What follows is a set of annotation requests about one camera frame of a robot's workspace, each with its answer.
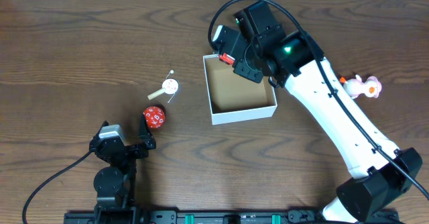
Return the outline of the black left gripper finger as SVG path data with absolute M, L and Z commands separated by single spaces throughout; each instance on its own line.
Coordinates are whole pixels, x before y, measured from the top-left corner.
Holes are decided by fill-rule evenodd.
M 99 132 L 101 132 L 102 128 L 104 128 L 104 127 L 106 127 L 106 126 L 109 126 L 108 121 L 103 121 L 103 123 L 102 123 L 102 125 L 101 125 L 101 127 L 100 127 L 100 129 L 99 129 Z
M 141 115 L 139 122 L 139 139 L 146 147 L 156 147 L 156 140 L 147 125 L 145 115 Z

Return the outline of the red toy truck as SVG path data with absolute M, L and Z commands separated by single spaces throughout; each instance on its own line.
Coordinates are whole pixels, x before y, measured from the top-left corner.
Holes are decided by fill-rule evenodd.
M 227 53 L 219 54 L 218 57 L 221 62 L 224 62 L 228 65 L 233 65 L 235 62 L 235 59 L 232 56 L 229 56 Z

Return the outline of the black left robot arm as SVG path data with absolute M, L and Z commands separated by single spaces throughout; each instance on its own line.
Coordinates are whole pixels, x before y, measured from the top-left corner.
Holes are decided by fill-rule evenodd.
M 135 205 L 136 160 L 148 157 L 156 141 L 144 115 L 139 122 L 139 143 L 125 144 L 120 125 L 103 122 L 89 144 L 96 157 L 109 164 L 96 174 L 93 186 L 97 192 L 94 224 L 148 223 L 147 211 Z

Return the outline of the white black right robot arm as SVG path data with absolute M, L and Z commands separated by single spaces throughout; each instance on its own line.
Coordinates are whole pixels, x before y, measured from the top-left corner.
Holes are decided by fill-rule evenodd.
M 342 156 L 351 177 L 308 222 L 398 223 L 387 206 L 418 186 L 421 156 L 414 148 L 399 148 L 376 128 L 310 34 L 302 27 L 285 32 L 272 13 L 276 6 L 251 0 L 236 12 L 236 29 L 211 22 L 208 42 L 235 74 L 256 83 L 266 79 L 299 100 Z

